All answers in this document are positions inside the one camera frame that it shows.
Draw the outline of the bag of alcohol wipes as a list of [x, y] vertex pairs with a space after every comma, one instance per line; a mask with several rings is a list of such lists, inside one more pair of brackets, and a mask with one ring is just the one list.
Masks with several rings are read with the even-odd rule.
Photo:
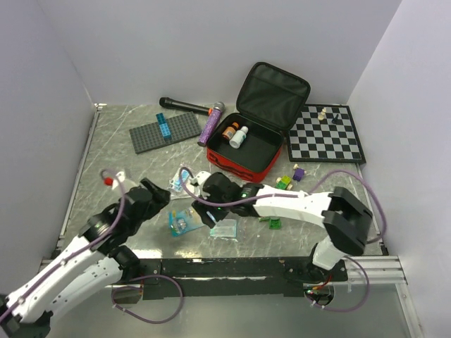
[[174, 176], [168, 181], [172, 201], [190, 198], [190, 194], [200, 195], [197, 177], [191, 176], [190, 172], [186, 165], [180, 164]]

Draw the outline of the blue cotton swab pouch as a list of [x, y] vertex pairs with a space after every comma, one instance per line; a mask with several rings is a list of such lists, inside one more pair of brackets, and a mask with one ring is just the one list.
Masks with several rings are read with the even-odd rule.
[[173, 237], [179, 237], [186, 232], [190, 232], [205, 224], [202, 222], [200, 215], [193, 207], [184, 210], [173, 210], [168, 213], [168, 227]]

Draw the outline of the white plastic medicine bottle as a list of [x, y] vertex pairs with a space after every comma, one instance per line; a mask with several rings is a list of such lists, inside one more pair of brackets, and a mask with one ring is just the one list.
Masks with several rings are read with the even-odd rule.
[[230, 139], [229, 145], [234, 149], [239, 149], [241, 144], [247, 137], [248, 130], [249, 129], [246, 126], [243, 126], [239, 130], [237, 130], [233, 137]]

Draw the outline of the brown bottle orange cap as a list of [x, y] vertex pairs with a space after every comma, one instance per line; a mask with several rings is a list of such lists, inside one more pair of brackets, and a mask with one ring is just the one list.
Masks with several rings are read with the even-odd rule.
[[227, 141], [230, 141], [237, 132], [237, 130], [239, 129], [239, 127], [240, 126], [238, 123], [232, 123], [223, 131], [222, 138], [224, 138]]

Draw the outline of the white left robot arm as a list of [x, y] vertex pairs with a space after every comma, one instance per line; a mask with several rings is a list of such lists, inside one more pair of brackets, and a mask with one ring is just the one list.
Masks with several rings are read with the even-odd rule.
[[45, 337], [57, 317], [103, 287], [130, 283], [140, 260], [125, 242], [171, 200], [147, 178], [139, 183], [106, 178], [119, 199], [91, 216], [80, 233], [43, 270], [1, 297], [1, 328], [7, 337]]

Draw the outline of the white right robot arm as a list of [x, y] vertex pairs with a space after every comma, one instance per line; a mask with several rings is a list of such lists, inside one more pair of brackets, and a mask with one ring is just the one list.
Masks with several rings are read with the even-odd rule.
[[199, 189], [192, 207], [210, 228], [234, 213], [244, 218], [289, 218], [325, 229], [326, 237], [314, 247], [307, 264], [314, 280], [326, 279], [344, 256], [361, 256], [366, 248], [373, 213], [344, 187], [307, 193], [259, 183], [240, 186], [220, 172], [186, 182]]

